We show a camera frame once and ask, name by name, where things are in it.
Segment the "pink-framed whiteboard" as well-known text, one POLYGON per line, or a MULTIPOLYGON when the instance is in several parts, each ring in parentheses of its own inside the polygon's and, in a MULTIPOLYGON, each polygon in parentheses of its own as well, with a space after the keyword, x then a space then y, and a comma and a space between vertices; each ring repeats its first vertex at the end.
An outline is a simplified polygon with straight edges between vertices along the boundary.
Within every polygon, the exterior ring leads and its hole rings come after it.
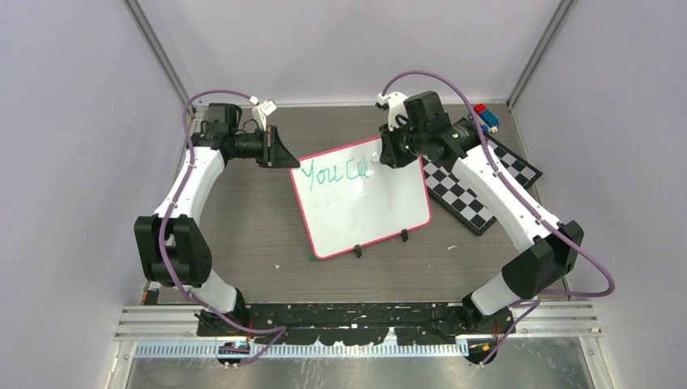
POLYGON ((304 157, 290 172, 312 254, 324 260, 432 220, 419 157, 400 169, 381 163, 378 137, 304 157))

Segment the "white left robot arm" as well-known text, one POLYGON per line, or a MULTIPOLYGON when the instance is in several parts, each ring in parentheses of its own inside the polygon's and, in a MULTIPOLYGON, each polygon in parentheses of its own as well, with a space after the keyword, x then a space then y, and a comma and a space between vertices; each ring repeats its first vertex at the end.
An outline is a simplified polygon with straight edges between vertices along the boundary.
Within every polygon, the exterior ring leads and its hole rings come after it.
POLYGON ((211 103, 190 134, 181 172, 163 203, 150 216, 134 223, 143 274, 147 280, 181 290, 217 314, 217 324, 231 336, 240 335, 249 322, 240 290, 224 282, 212 268, 212 254, 199 220, 216 179, 229 161, 251 159, 265 169, 295 169, 300 163, 284 146, 276 126, 267 117, 277 106, 255 103, 251 110, 257 127, 240 127, 242 110, 211 103))

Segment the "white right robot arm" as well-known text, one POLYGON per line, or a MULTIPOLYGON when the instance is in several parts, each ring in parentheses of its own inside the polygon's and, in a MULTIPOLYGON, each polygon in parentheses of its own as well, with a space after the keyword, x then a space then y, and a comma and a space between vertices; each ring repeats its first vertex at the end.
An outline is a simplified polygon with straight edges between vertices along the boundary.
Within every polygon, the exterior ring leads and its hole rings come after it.
POLYGON ((423 132, 409 123, 397 128, 380 126, 382 164, 400 169, 423 156, 448 169, 469 185, 480 201, 504 227, 517 256, 491 280, 462 300, 458 316, 462 325, 483 332, 495 314, 521 300, 529 300, 574 268, 577 254, 572 244, 580 244, 581 226, 566 224, 543 209, 497 162, 492 148, 483 146, 484 133, 466 118, 451 123, 448 118, 431 119, 435 134, 423 132))

